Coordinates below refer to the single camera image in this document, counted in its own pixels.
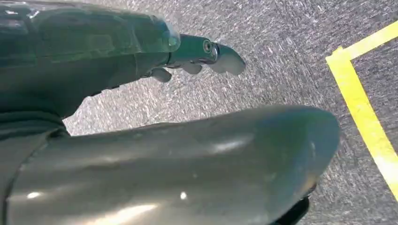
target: robotic hand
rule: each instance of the robotic hand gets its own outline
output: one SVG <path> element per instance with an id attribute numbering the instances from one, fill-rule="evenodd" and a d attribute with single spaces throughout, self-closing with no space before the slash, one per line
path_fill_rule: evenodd
<path id="1" fill-rule="evenodd" d="M 244 71 L 153 15 L 0 0 L 0 44 L 0 225 L 293 225 L 337 149 L 335 117 L 306 106 L 71 137 L 62 119 L 105 89 Z"/>

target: prosthetic hand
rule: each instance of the prosthetic hand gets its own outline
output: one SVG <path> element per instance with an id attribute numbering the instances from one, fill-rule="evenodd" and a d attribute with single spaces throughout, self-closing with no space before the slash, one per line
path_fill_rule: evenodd
<path id="1" fill-rule="evenodd" d="M 305 106 L 71 137 L 62 119 L 102 90 L 243 72 L 153 15 L 0 0 L 0 43 L 0 224 L 293 225 L 337 149 L 335 117 Z"/>

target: metal screw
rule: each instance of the metal screw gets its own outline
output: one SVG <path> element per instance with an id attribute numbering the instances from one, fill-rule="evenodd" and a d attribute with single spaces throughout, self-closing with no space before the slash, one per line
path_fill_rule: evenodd
<path id="1" fill-rule="evenodd" d="M 206 53 L 211 53 L 213 44 L 209 40 L 203 41 L 203 50 Z"/>

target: yellow tape line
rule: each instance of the yellow tape line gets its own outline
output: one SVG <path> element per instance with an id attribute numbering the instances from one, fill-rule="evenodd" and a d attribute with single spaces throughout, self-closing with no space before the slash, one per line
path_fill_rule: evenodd
<path id="1" fill-rule="evenodd" d="M 357 58 L 382 44 L 391 41 L 398 36 L 398 21 L 388 25 L 378 32 L 362 39 L 361 41 L 345 48 L 344 51 L 350 55 L 350 60 Z"/>
<path id="2" fill-rule="evenodd" d="M 343 49 L 338 48 L 326 61 L 335 77 L 358 130 L 398 201 L 398 156 L 374 112 L 351 60 L 398 37 L 398 21 Z"/>

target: shiny plastic surface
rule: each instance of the shiny plastic surface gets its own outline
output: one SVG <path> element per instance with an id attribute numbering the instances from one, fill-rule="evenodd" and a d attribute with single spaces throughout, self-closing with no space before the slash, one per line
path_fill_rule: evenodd
<path id="1" fill-rule="evenodd" d="M 205 120 L 50 138 L 25 161 L 7 225 L 267 225 L 333 157 L 328 112 L 271 106 Z"/>
<path id="2" fill-rule="evenodd" d="M 154 15 L 77 2 L 0 0 L 0 68 L 173 52 L 180 42 Z"/>

